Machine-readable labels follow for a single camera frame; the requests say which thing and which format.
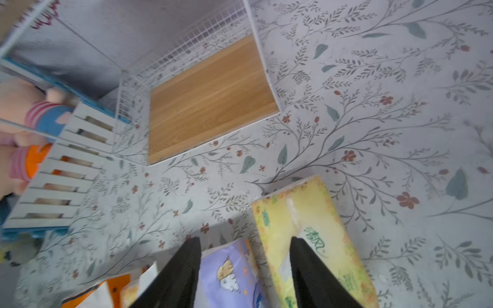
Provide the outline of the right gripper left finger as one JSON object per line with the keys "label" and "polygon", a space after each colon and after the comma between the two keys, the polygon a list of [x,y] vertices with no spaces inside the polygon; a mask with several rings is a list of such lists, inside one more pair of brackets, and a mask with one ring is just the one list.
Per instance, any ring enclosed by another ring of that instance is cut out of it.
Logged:
{"label": "right gripper left finger", "polygon": [[192,308],[198,286],[201,256],[200,239],[187,239],[130,307]]}

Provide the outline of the light green tissue pack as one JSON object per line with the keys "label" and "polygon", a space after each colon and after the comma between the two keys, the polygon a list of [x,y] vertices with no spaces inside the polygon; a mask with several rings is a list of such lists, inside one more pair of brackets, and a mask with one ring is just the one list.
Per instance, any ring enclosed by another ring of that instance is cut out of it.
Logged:
{"label": "light green tissue pack", "polygon": [[294,182],[251,206],[281,307],[298,307],[289,256],[293,237],[303,239],[363,307],[378,307],[376,289],[322,177]]}

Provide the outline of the purple tissue pack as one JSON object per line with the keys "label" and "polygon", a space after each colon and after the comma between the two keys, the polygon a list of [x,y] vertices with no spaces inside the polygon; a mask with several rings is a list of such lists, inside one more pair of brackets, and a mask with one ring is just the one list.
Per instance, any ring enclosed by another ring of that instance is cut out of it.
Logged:
{"label": "purple tissue pack", "polygon": [[248,240],[202,252],[194,306],[270,307]]}

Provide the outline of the orange tissue pack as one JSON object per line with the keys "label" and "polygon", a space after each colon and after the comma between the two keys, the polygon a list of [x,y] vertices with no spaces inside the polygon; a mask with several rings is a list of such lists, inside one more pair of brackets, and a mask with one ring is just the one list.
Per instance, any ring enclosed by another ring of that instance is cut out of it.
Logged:
{"label": "orange tissue pack", "polygon": [[61,307],[123,307],[121,292],[131,282],[132,275],[129,273],[109,278],[77,295],[64,299]]}

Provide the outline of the pale yellow tissue pack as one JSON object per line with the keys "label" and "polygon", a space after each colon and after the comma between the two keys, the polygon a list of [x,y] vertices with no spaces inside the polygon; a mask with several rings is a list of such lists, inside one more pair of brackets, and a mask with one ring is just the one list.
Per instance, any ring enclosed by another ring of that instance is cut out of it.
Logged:
{"label": "pale yellow tissue pack", "polygon": [[127,284],[120,292],[120,304],[122,308],[130,307],[157,278],[159,268],[154,262],[136,280]]}

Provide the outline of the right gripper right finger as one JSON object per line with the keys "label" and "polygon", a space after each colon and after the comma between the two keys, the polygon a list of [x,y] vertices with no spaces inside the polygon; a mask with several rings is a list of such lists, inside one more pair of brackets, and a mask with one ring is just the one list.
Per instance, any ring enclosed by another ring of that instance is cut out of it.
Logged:
{"label": "right gripper right finger", "polygon": [[304,239],[292,237],[290,264],[298,307],[361,307]]}

